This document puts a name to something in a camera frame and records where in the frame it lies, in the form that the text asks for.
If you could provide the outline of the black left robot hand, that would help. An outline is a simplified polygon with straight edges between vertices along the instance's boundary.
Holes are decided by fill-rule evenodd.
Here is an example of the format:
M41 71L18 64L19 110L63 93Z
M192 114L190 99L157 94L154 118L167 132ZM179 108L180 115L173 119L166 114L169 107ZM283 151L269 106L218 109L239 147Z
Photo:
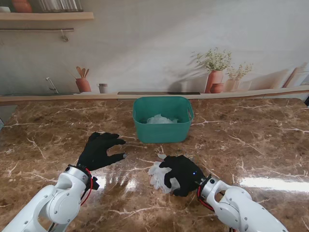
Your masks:
M125 153L108 156L107 150L115 145L124 145L126 142L115 133L92 133L81 153L77 166L94 171L126 158Z

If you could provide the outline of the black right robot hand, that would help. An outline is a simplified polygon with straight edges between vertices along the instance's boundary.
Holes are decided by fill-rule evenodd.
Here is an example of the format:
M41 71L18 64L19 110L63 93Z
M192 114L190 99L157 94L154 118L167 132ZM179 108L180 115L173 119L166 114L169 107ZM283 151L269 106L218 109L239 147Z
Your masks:
M186 197L191 191L198 189L201 179L205 179L201 169L184 155L167 156L159 167L171 169L164 176L164 184L169 189L172 178L176 178L180 184L180 187L173 191L175 196Z

